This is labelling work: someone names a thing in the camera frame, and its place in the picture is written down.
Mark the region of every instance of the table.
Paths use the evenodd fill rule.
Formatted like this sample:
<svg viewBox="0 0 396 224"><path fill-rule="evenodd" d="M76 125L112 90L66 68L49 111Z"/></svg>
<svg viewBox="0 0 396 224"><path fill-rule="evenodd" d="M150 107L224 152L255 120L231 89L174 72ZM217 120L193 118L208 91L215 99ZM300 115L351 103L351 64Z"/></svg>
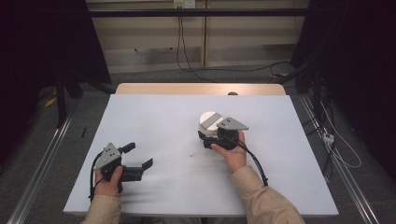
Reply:
<svg viewBox="0 0 396 224"><path fill-rule="evenodd" d="M240 95L223 95L230 91ZM88 195L91 164L111 139L116 147L136 142L136 149L123 155L124 165L137 166L154 159L141 182L123 184L122 213L244 216L244 205L229 180L223 158L204 148L198 138L198 118L208 109L249 126L247 145L261 162L269 185L294 203L303 216L338 214L291 100L280 85L176 83L119 86L117 94L110 97L64 211L75 215L87 212L89 200L83 199ZM254 164L251 158L247 162Z"/></svg>

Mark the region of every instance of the round white object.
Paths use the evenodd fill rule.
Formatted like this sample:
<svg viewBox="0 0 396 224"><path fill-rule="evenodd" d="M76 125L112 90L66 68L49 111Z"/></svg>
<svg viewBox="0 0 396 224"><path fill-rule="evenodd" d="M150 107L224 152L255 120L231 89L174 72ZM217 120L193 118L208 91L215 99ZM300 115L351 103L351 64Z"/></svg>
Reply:
<svg viewBox="0 0 396 224"><path fill-rule="evenodd" d="M208 111L201 115L199 118L199 130L204 133L206 137L213 137L217 135L218 123L224 120L224 118L214 112Z"/></svg>

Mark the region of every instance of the beige sleeve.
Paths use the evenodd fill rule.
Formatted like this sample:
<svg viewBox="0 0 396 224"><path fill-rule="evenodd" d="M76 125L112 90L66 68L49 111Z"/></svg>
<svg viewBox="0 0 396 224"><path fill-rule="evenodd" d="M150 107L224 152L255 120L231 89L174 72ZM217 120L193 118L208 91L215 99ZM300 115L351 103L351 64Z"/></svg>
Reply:
<svg viewBox="0 0 396 224"><path fill-rule="evenodd" d="M247 223L304 223L297 209L276 190L265 187L251 166L231 176L247 209Z"/></svg>
<svg viewBox="0 0 396 224"><path fill-rule="evenodd" d="M119 224L121 201L118 197L95 194L84 224Z"/></svg>

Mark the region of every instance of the white cable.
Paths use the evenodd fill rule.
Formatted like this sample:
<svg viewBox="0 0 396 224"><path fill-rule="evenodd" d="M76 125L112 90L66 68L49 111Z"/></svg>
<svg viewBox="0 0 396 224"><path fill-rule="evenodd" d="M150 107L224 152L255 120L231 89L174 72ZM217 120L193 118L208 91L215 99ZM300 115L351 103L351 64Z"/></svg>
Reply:
<svg viewBox="0 0 396 224"><path fill-rule="evenodd" d="M329 114L327 113L326 108L324 107L324 105L323 105L322 102L320 102L320 104L321 104L321 106L322 106L323 109L324 109L324 113L326 114L326 117L327 117L327 119L329 120L330 125L332 125L332 120L330 119L330 116L329 116ZM337 133L337 135L349 146L349 148L352 150L352 152L356 155L356 157L357 157L358 160L359 160L359 165L354 166L354 165L351 165L351 164L347 163L347 162L344 161L337 153L335 153L335 152L332 150L332 147L329 145L329 143L326 143L326 144L329 146L329 150L334 154L335 158L337 158L337 159L338 159L339 161L341 161L343 164L345 164L346 166L349 166L349 167L351 167L351 168L359 168L359 167L361 167L361 158L359 157L358 153L356 153L356 151L353 149L353 147L341 136L341 134L340 134L339 132L337 132L337 130L335 130L335 127L334 127L333 125L332 125L332 129L335 131L335 133Z"/></svg>

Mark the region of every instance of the hand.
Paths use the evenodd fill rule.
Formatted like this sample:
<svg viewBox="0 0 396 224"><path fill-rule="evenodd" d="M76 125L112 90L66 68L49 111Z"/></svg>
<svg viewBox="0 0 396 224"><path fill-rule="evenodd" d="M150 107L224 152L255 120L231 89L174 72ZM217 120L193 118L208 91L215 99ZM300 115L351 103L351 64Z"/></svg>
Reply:
<svg viewBox="0 0 396 224"><path fill-rule="evenodd" d="M108 196L117 196L119 193L119 180L122 175L122 167L118 166L111 176L110 182L103 179L103 174L100 169L95 170L95 194L103 194Z"/></svg>
<svg viewBox="0 0 396 224"><path fill-rule="evenodd" d="M239 140L245 144L244 133L242 131L238 131L238 133ZM227 165L233 173L247 165L247 153L240 146L237 146L232 150L224 149L216 144L212 144L211 147L224 157L224 160L227 162Z"/></svg>

